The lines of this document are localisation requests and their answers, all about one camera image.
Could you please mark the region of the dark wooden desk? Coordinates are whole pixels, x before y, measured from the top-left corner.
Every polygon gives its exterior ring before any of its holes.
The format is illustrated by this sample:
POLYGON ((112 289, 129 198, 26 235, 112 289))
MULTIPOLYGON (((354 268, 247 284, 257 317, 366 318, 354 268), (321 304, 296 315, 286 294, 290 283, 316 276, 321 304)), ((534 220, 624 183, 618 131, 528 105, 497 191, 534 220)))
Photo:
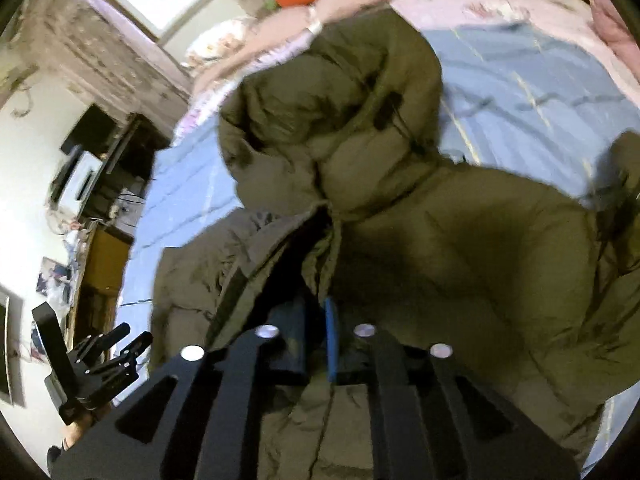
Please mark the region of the dark wooden desk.
POLYGON ((134 114, 106 142, 98 168, 82 182, 76 214, 82 230, 74 255, 78 274, 64 322, 68 346, 114 326, 154 157, 168 146, 169 139, 148 118, 134 114))

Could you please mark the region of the white box on desk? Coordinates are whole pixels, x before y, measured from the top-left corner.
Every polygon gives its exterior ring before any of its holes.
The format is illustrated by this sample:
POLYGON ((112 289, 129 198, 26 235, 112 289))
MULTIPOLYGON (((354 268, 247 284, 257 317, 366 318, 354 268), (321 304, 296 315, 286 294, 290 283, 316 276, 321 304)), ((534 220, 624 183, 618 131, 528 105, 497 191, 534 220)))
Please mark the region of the white box on desk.
POLYGON ((103 162, 99 157, 75 146, 51 182, 50 207, 78 217, 98 180, 102 166, 103 162))

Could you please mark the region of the black monitor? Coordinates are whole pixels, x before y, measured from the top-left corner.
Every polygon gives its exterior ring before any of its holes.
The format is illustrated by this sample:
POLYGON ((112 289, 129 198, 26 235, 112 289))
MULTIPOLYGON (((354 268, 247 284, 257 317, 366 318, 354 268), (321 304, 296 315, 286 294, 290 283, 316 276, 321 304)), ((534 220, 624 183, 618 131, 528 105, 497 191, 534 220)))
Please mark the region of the black monitor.
POLYGON ((78 146, 94 156, 106 153, 111 144, 111 136, 117 129, 117 122, 102 108, 92 104, 79 118, 76 125, 62 143, 60 150, 69 155, 78 146))

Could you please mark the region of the brown patterned curtain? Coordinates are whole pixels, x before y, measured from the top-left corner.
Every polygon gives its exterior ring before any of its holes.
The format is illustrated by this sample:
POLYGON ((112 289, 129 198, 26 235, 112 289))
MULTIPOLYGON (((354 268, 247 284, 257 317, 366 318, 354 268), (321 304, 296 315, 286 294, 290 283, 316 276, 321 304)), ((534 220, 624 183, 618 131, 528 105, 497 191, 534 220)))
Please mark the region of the brown patterned curtain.
POLYGON ((160 44, 113 0, 1 0, 1 47, 26 72, 55 74, 118 122, 142 114, 171 136, 192 92, 186 46, 249 1, 214 0, 160 44))

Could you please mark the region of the pink folded blanket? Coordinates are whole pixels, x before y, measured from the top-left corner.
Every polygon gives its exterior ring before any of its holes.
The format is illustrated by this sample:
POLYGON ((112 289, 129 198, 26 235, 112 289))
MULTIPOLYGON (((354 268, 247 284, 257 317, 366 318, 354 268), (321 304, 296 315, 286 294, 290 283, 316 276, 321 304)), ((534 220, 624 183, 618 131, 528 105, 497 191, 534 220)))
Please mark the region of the pink folded blanket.
POLYGON ((639 79, 640 51, 623 18, 611 0, 589 0, 593 28, 600 39, 639 79))

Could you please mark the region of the pink floral quilt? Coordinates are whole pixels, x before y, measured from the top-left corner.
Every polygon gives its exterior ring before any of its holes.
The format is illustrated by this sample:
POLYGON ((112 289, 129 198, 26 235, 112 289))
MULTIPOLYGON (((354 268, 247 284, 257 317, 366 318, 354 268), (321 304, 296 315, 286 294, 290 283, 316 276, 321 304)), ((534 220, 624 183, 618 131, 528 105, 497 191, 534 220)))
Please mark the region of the pink floral quilt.
MULTIPOLYGON (((384 3, 389 4, 416 29, 529 24, 548 36, 577 44, 587 51, 603 65, 620 91, 631 102, 638 102, 639 79, 634 78, 627 66, 594 31, 589 0, 388 0, 378 4, 384 3)), ((378 4, 361 11, 371 10, 378 4)), ((264 18, 283 9, 288 8, 275 10, 264 18)), ((190 70, 194 81, 206 67, 239 50, 250 28, 264 18, 238 16, 206 27, 186 49, 184 57, 184 65, 190 70)), ((235 72, 217 80, 213 88, 199 96, 191 96, 188 111, 175 126, 174 139, 180 141, 213 114, 222 100, 222 87, 238 76, 243 68, 256 68, 283 60, 310 34, 326 25, 311 26, 294 39, 258 55, 235 72)))

